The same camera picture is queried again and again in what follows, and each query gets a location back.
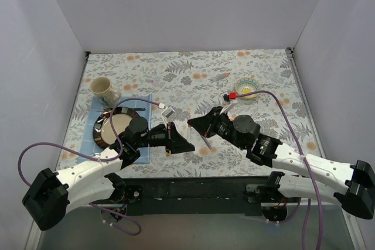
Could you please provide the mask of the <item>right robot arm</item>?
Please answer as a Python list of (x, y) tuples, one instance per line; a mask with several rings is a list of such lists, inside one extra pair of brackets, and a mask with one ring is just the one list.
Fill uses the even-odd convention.
[(267, 184), (266, 197), (315, 197), (339, 204), (349, 214), (371, 220), (374, 217), (374, 170), (365, 161), (355, 164), (327, 160), (311, 154), (302, 155), (279, 139), (261, 134), (260, 125), (249, 115), (230, 119), (221, 107), (188, 120), (201, 136), (218, 135), (235, 147), (246, 150), (246, 157), (260, 166), (287, 170), (297, 177), (281, 176)]

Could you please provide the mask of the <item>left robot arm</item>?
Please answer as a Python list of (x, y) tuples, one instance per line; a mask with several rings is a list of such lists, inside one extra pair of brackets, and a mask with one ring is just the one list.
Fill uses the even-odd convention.
[(39, 229), (49, 230), (70, 211), (98, 200), (119, 203), (125, 196), (125, 182), (117, 172), (133, 164), (140, 148), (163, 146), (167, 153), (193, 152), (194, 145), (173, 122), (149, 129), (143, 117), (133, 118), (119, 140), (91, 160), (68, 169), (39, 172), (22, 199)]

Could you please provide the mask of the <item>purple marker pen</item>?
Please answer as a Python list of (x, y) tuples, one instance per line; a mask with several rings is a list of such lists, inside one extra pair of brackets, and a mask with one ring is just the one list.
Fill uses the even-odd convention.
[(212, 145), (211, 145), (211, 143), (208, 141), (208, 139), (205, 138), (204, 136), (202, 136), (202, 139), (203, 139), (204, 143), (206, 144), (206, 146), (207, 146), (209, 149), (211, 149), (211, 148), (212, 148)]

